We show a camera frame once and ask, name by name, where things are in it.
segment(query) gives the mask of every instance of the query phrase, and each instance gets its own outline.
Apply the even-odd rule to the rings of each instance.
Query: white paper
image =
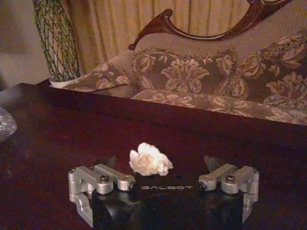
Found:
[[[134,172],[138,172],[142,176],[153,174],[165,176],[169,169],[174,168],[166,155],[162,154],[155,146],[147,143],[140,144],[137,152],[130,151],[129,164]]]

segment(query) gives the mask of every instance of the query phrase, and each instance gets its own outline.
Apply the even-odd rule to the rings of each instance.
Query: screw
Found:
[[[198,184],[198,189],[201,190],[202,192],[206,191],[207,184],[205,182],[199,182]]]
[[[225,178],[225,182],[233,184],[235,182],[235,177],[233,175],[227,175]]]
[[[108,183],[109,182],[109,176],[108,175],[102,175],[101,177],[100,177],[100,181],[101,181],[101,183]]]
[[[130,191],[135,191],[135,190],[137,190],[138,189],[138,184],[137,183],[132,183],[131,185],[130,185]]]

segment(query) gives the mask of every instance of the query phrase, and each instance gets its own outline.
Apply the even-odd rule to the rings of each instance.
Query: beige curtain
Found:
[[[128,49],[142,28],[167,8],[193,35],[217,35],[246,13],[247,0],[61,0],[74,28],[83,72]]]

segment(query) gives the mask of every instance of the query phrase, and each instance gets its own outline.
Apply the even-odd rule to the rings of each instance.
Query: floral upholstery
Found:
[[[226,94],[307,109],[307,32],[285,37],[247,57],[228,83]]]
[[[216,55],[186,56],[149,48],[138,52],[133,70],[141,89],[219,94],[219,88],[235,70],[231,50]]]
[[[147,89],[132,99],[307,126],[306,110],[254,103],[229,96]]]
[[[94,92],[129,84],[131,84],[131,81],[121,68],[106,62],[98,65],[95,69],[76,79],[69,85],[66,85],[64,89]]]

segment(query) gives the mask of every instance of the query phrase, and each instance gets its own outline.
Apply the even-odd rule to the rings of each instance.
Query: table surface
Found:
[[[0,229],[90,229],[68,198],[70,168],[157,146],[172,175],[208,173],[204,155],[260,172],[259,201],[244,229],[304,229],[307,127],[20,84],[0,93],[17,123],[0,143]]]

